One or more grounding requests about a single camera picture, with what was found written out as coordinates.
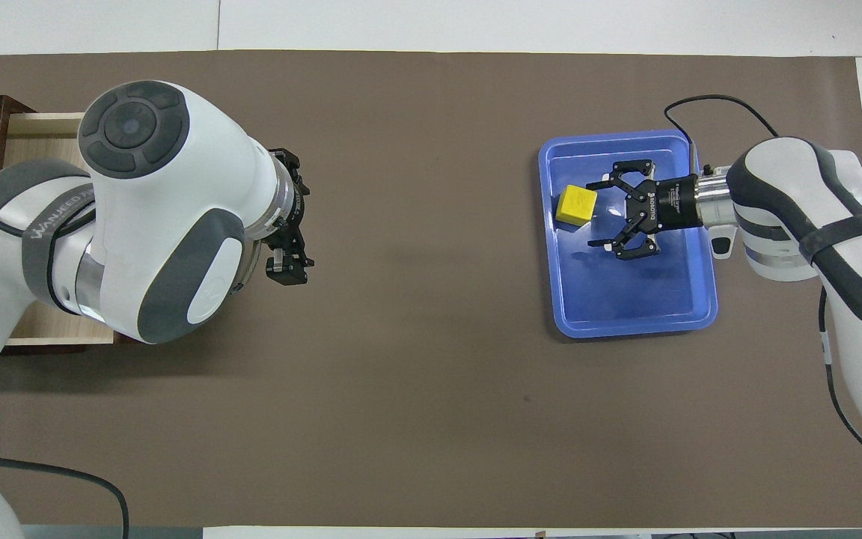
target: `brown table surface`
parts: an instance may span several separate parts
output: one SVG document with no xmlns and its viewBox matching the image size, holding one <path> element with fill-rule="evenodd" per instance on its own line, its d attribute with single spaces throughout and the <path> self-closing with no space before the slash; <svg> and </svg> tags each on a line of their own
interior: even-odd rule
<svg viewBox="0 0 862 539">
<path fill-rule="evenodd" d="M 304 287 L 258 276 L 171 344 L 2 359 L 3 456 L 109 478 L 139 525 L 862 526 L 818 284 L 735 256 L 711 327 L 568 340 L 537 174 L 548 139 L 664 129 L 664 105 L 699 93 L 862 159 L 852 58 L 0 57 L 0 94 L 41 112 L 147 78 L 302 158 L 318 264 Z M 714 164 L 765 135 L 726 103 L 679 116 Z M 27 523 L 117 518 L 89 485 L 0 487 Z"/>
</svg>

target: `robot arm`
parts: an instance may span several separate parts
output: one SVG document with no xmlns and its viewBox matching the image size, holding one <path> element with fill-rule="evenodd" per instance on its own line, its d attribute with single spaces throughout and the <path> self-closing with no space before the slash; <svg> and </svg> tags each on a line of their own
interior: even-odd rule
<svg viewBox="0 0 862 539">
<path fill-rule="evenodd" d="M 823 281 L 841 369 L 862 416 L 862 202 L 845 180 L 853 174 L 838 174 L 851 162 L 805 140 L 774 138 L 743 154 L 727 184 L 745 238 L 745 222 L 780 226 Z"/>
<path fill-rule="evenodd" d="M 620 175 L 639 171 L 636 187 Z M 747 261 L 777 281 L 818 276 L 834 314 L 841 371 L 862 416 L 862 167 L 849 151 L 826 150 L 793 137 L 766 140 L 730 167 L 704 175 L 654 181 L 649 160 L 614 164 L 607 180 L 588 189 L 626 191 L 627 225 L 612 240 L 596 240 L 622 260 L 657 255 L 664 230 L 707 226 L 716 258 L 726 258 L 743 231 Z M 640 248 L 625 249 L 638 234 Z"/>
<path fill-rule="evenodd" d="M 264 150 L 201 96 L 154 81 L 109 90 L 79 147 L 88 171 L 51 159 L 0 171 L 0 222 L 21 232 L 0 229 L 0 352 L 36 299 L 174 340 L 243 286 L 260 243 L 269 277 L 307 282 L 298 158 Z M 0 495 L 0 537 L 21 536 Z"/>
</svg>

